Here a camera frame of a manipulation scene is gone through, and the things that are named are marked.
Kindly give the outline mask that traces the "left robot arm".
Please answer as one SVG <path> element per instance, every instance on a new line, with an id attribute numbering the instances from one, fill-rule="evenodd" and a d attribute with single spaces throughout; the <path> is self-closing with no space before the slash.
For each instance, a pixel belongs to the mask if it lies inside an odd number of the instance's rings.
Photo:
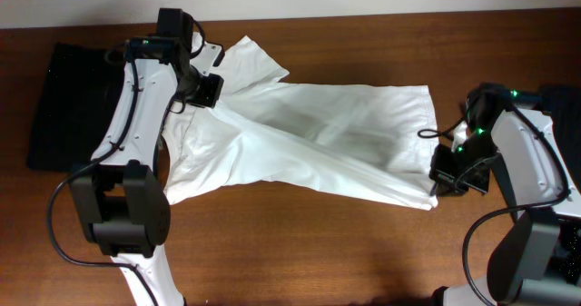
<path id="1" fill-rule="evenodd" d="M 179 8 L 162 8 L 154 34 L 123 47 L 121 96 L 90 162 L 75 170 L 69 186 L 84 237 L 121 270 L 138 305 L 183 305 L 164 244 L 170 203 L 158 180 L 158 144 L 173 105 L 213 108 L 223 80 L 220 44 L 196 36 L 199 23 Z"/>

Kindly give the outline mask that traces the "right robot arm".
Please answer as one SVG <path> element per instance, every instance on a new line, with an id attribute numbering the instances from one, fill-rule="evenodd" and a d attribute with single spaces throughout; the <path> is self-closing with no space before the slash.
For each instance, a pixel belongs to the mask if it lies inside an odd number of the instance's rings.
<path id="1" fill-rule="evenodd" d="M 466 284 L 434 291 L 434 305 L 577 305 L 580 302 L 580 92 L 546 86 L 538 93 L 483 83 L 468 94 L 463 117 L 432 156 L 431 195 L 488 191 L 496 180 L 506 207 L 468 229 L 461 257 Z M 509 215 L 512 227 L 474 279 L 473 234 Z"/>

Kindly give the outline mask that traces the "white t-shirt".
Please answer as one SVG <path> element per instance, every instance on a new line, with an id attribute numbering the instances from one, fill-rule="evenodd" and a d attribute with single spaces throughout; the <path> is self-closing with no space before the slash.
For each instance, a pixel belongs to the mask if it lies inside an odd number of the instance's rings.
<path id="1" fill-rule="evenodd" d="M 243 37 L 217 69 L 213 108 L 171 114 L 170 203 L 223 186 L 281 182 L 314 191 L 430 210 L 436 124 L 425 85 L 290 84 L 287 71 Z"/>

